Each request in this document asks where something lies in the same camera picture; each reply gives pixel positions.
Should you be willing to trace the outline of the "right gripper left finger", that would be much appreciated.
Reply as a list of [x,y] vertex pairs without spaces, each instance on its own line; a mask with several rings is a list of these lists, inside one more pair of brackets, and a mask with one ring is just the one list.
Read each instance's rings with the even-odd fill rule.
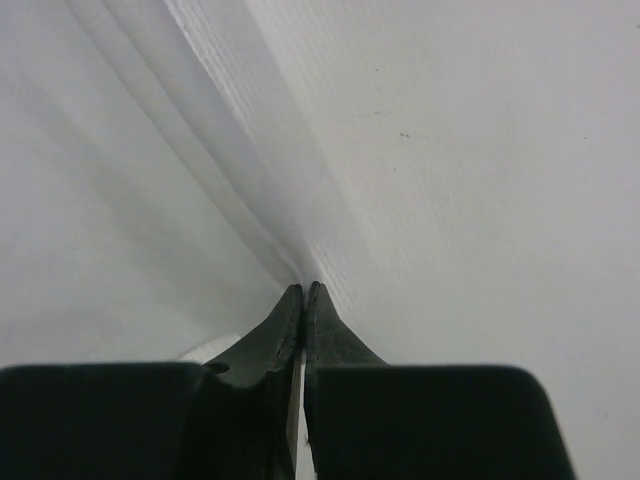
[[205,363],[1,372],[5,479],[291,479],[303,292]]

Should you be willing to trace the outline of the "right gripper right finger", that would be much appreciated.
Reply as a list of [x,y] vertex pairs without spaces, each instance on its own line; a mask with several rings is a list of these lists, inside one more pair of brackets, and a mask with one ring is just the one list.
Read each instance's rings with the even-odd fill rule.
[[314,283],[304,409],[320,479],[571,479],[538,380],[511,366],[392,366]]

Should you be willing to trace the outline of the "white skirt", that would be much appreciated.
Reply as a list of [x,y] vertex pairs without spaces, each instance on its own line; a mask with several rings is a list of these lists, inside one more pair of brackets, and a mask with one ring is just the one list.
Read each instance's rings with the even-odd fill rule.
[[256,155],[163,1],[1,5],[1,362],[190,357],[298,269],[233,186]]

